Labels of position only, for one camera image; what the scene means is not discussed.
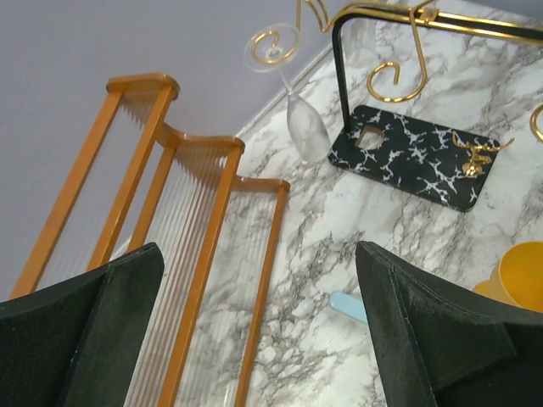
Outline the orange plastic goblet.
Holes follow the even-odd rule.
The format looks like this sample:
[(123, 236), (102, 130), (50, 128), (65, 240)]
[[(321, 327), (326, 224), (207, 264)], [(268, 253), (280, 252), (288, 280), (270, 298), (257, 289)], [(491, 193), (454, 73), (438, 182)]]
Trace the orange plastic goblet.
[(496, 264), (490, 278), (477, 284), (479, 295), (522, 309), (542, 312), (542, 241), (510, 248)]

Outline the light blue nail file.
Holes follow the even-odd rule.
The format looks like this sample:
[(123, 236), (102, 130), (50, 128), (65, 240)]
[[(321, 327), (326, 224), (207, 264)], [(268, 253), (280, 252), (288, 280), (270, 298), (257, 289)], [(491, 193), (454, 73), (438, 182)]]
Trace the light blue nail file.
[(348, 293), (333, 291), (328, 300), (329, 306), (342, 315), (363, 324), (367, 324), (367, 312), (361, 299), (355, 298)]

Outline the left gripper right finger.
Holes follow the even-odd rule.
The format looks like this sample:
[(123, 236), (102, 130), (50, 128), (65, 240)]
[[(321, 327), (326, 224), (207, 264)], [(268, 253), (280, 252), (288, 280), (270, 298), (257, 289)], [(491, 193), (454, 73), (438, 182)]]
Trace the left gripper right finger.
[(360, 241), (356, 273), (389, 406), (540, 406), (542, 315)]

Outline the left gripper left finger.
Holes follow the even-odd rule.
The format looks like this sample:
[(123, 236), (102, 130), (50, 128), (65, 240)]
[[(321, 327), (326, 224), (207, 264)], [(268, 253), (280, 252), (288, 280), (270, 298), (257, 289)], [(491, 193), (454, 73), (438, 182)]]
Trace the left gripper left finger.
[(155, 243), (1, 304), (3, 406), (122, 406), (164, 272)]

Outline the wooden shelf rack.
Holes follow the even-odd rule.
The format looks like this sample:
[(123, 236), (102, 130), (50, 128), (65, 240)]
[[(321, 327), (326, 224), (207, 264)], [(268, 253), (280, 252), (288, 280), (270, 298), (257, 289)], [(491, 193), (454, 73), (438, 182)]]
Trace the wooden shelf rack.
[(164, 272), (122, 406), (243, 406), (290, 186), (241, 176), (236, 137), (169, 126), (171, 76), (106, 92), (8, 300), (155, 243)]

